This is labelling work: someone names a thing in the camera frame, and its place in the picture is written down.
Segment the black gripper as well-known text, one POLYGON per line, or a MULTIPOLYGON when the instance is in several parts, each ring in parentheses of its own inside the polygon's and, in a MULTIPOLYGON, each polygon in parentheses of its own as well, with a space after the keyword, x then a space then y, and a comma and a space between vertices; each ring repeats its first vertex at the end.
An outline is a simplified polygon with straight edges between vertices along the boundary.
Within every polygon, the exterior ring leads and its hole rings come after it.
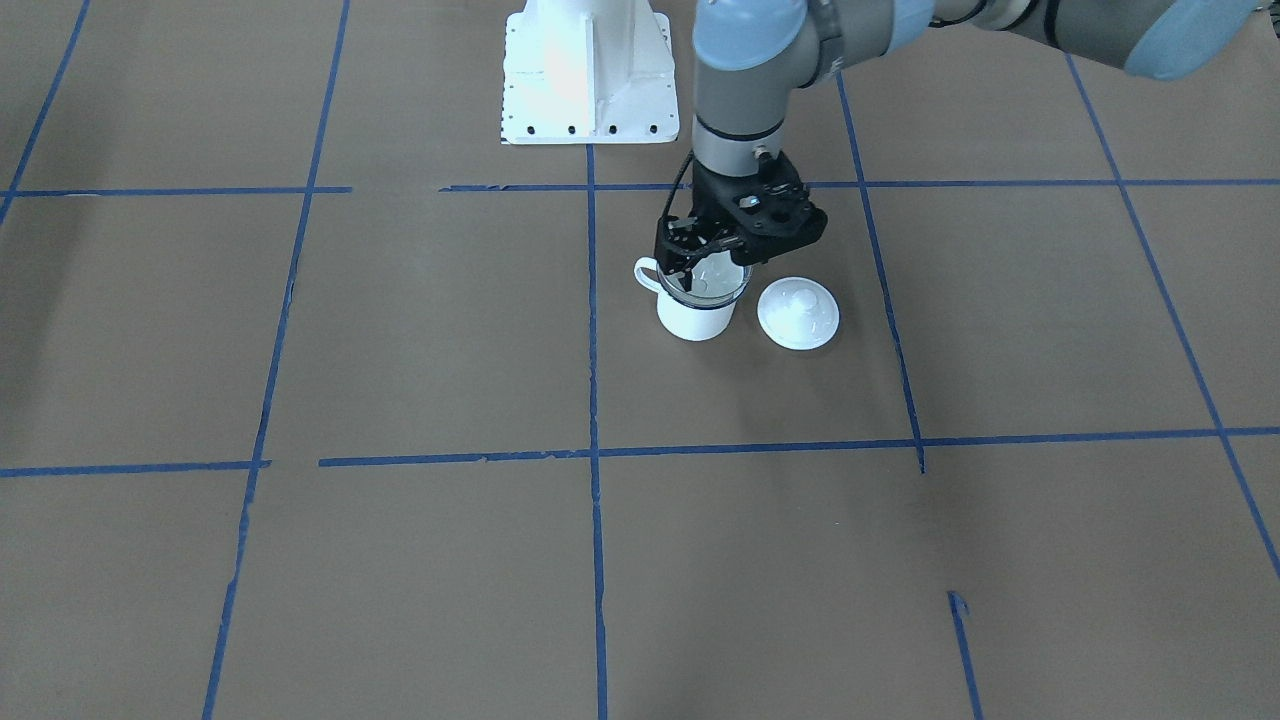
POLYGON ((736 263, 759 263, 754 236, 733 214, 742 197, 758 192, 762 164, 746 176, 722 176, 698 160, 680 167, 655 228, 655 259, 663 277, 685 293, 732 293, 742 283, 736 263), (689 172, 692 205, 687 217, 669 213, 689 172))

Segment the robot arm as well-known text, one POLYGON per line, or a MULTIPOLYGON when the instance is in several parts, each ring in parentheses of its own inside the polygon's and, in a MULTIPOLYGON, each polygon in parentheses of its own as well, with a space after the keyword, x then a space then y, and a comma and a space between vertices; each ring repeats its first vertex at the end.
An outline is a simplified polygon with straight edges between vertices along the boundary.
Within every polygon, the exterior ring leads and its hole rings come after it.
POLYGON ((929 29, 1010 32, 1129 76, 1180 79, 1220 54, 1251 1, 700 1, 692 27, 695 123, 681 173, 686 217, 655 227, 659 277, 750 268, 815 243, 827 214, 785 154, 794 91, 905 47, 929 29))

